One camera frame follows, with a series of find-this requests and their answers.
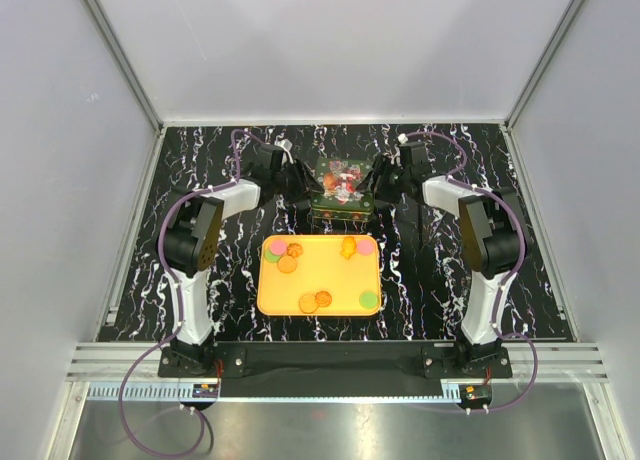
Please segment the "gold tin lid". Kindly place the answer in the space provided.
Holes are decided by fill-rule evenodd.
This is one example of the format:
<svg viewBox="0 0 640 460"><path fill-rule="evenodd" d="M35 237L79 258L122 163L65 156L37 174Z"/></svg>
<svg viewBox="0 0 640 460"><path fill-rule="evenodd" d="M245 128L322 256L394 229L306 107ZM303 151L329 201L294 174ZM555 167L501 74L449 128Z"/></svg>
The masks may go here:
<svg viewBox="0 0 640 460"><path fill-rule="evenodd" d="M321 158L315 167L315 179L323 187L316 195L329 205L351 205L361 202L366 192L358 186L371 172L372 163L364 160Z"/></svg>

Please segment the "green christmas cookie tin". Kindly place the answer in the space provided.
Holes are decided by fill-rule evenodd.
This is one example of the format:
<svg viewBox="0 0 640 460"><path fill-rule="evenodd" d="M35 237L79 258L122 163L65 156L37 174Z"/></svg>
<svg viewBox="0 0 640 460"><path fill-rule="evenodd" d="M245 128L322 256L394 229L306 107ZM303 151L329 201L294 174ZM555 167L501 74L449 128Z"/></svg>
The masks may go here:
<svg viewBox="0 0 640 460"><path fill-rule="evenodd" d="M368 222L374 213L374 201L371 195L351 195L344 201L319 195L311 201L311 212L319 220Z"/></svg>

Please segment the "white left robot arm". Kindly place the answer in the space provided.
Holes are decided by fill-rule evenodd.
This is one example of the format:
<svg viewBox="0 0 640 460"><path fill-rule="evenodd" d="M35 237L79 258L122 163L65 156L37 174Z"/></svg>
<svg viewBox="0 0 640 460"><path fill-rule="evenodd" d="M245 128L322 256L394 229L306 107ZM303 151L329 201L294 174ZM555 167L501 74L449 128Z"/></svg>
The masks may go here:
<svg viewBox="0 0 640 460"><path fill-rule="evenodd" d="M276 195L297 200L308 193L305 165L293 158L291 143L283 140L259 145L239 179L177 194L156 243L171 288L173 327L162 346L171 362L196 376L215 366L208 282L222 223L264 206Z"/></svg>

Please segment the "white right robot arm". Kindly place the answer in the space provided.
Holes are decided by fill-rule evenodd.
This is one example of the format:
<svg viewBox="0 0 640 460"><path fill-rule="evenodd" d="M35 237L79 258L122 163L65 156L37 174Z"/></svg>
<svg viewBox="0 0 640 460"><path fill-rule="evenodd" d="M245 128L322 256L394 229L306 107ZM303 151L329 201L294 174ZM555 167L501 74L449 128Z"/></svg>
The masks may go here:
<svg viewBox="0 0 640 460"><path fill-rule="evenodd" d="M398 156L378 156L359 174L348 173L355 193L379 202L397 203L403 196L454 216L458 221L463 260L472 272L466 313L454 343L454 364L476 376L497 361L509 336L501 319L510 287L528 253L530 235L517 191L490 189L458 180L467 161L437 175L427 164L426 148L411 139L399 145Z"/></svg>

